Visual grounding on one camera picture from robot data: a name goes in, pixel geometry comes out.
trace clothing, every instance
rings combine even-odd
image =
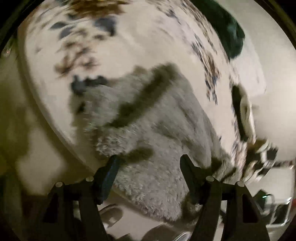
[[[192,0],[217,32],[228,59],[235,58],[242,51],[244,31],[223,7],[214,0]]]
[[[125,163],[114,185],[144,213],[183,223],[198,216],[180,170],[180,157],[227,183],[241,177],[193,94],[172,64],[109,79],[87,88],[84,128],[98,156],[119,155]]]

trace dark green cloth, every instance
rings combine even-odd
[[[236,19],[214,0],[191,0],[191,2],[217,32],[228,59],[238,56],[242,51],[245,35]]]

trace black clamp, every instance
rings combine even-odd
[[[119,166],[119,158],[111,156],[106,166],[99,168],[94,176],[71,185],[57,182],[38,214],[30,240],[111,241],[97,205],[107,199]],[[73,201],[79,202],[81,222],[74,218]]]
[[[180,168],[194,204],[203,205],[190,241],[212,241],[217,229],[222,200],[227,200],[226,220],[221,241],[269,241],[265,222],[245,184],[220,183],[207,176],[187,155]]]

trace gray towel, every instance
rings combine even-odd
[[[241,174],[190,83],[172,64],[136,67],[110,83],[87,89],[85,132],[100,157],[124,160],[114,185],[153,218],[191,223],[200,206],[190,204],[179,164],[183,154],[218,180],[234,183]]]

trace metal screw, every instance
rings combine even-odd
[[[237,182],[238,186],[244,187],[244,183],[242,181]]]
[[[90,176],[90,177],[87,177],[85,180],[87,182],[92,182],[94,180],[94,177],[93,176]]]
[[[63,183],[62,183],[62,182],[57,182],[57,183],[56,183],[56,187],[57,187],[57,188],[60,188],[61,186],[63,186]]]
[[[208,182],[213,182],[215,179],[212,176],[207,176],[205,178]]]

